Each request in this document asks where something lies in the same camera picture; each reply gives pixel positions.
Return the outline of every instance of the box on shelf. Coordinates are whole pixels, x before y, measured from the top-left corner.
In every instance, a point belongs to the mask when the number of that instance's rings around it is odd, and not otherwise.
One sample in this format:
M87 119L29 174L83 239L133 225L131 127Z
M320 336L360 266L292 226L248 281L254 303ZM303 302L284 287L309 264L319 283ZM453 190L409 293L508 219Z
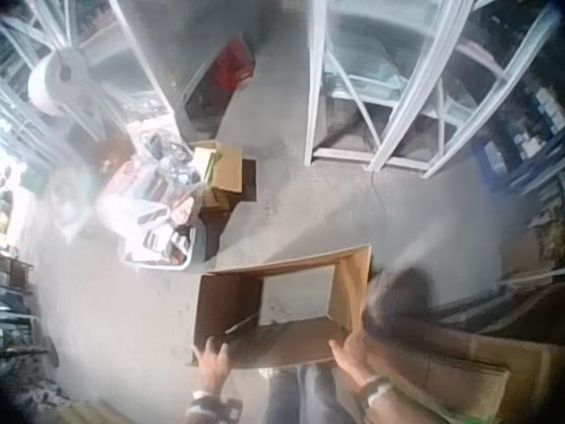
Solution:
M330 360L328 340L343 341L360 325L370 261L371 248L358 246L296 260L207 273L200 281L193 342L200 349L211 336L217 338L218 343L229 343L235 368L285 367ZM259 325L266 279L327 266L333 266L334 272L328 275L330 294L324 315Z
M241 148L220 141L207 140L190 143L191 148L215 150L215 163L204 192L202 208L205 210L230 210L230 196L243 190L243 156Z

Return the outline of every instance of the wristwatch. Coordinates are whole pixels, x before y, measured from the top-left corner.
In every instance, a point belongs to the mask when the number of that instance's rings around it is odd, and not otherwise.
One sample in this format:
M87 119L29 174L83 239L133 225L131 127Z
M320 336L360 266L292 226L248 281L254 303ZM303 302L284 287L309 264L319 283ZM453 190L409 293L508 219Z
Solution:
M387 377L377 377L361 389L359 396L365 408L374 406L374 402L392 389L392 382Z

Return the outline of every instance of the cardboard box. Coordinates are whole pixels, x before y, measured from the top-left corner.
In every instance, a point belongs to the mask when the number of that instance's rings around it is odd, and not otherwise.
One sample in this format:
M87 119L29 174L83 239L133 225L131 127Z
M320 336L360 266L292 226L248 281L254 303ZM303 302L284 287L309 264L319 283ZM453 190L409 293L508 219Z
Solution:
M230 196L243 190L243 156L241 148L216 140L190 143L192 148L213 148L218 153L210 180L204 192L202 208L206 210L230 210Z
M505 367L458 360L391 341L368 340L367 351L372 369L391 378L398 389L423 405L433 402L452 413L481 420L492 420L498 414L510 375Z
M217 337L219 343L229 343L235 368L285 367L330 360L328 340L344 340L360 325L370 261L371 248L359 246L205 274L200 281L194 344L202 349L210 336ZM335 265L335 270L326 316L258 324L264 277L327 265Z
M501 422L531 416L565 372L565 348L554 344L481 336L408 319L398 320L395 333L427 352L507 369L497 414Z

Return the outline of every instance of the hand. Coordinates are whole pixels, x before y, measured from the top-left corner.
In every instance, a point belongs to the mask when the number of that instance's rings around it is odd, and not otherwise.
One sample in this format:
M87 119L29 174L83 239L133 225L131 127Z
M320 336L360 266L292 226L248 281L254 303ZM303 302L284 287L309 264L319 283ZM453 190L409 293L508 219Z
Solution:
M349 335L343 346L340 346L335 340L330 340L329 347L332 349L337 366L349 374L359 387L365 386L377 377L367 364L367 353L362 334Z
M220 352L217 353L214 349L214 341L209 337L204 352L201 352L196 346L192 347L192 351L198 359L202 389L219 397L222 394L223 384L231 371L228 345L222 344Z

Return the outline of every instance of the clutter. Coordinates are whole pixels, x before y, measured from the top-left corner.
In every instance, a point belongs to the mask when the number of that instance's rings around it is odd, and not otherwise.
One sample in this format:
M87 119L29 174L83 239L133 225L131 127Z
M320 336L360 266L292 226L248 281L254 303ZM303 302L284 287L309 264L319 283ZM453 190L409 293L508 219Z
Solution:
M148 130L145 124L136 127L139 153L116 171L96 211L124 239L119 255L125 263L185 268L200 210L230 210L229 193L242 191L241 151L218 141L187 147L168 126L153 122Z
M198 141L189 145L215 151L211 157L213 166L207 178L207 188L202 196L202 209L206 211L229 211L231 196L243 191L243 156L241 148L223 144L220 141Z
M229 343L234 368L329 360L328 340L344 340L359 325L370 260L370 247L360 246L205 274L200 282L193 343L202 349L211 336ZM321 274L331 286L322 316L260 325L261 297L269 278L298 280L297 273L320 269L325 269Z

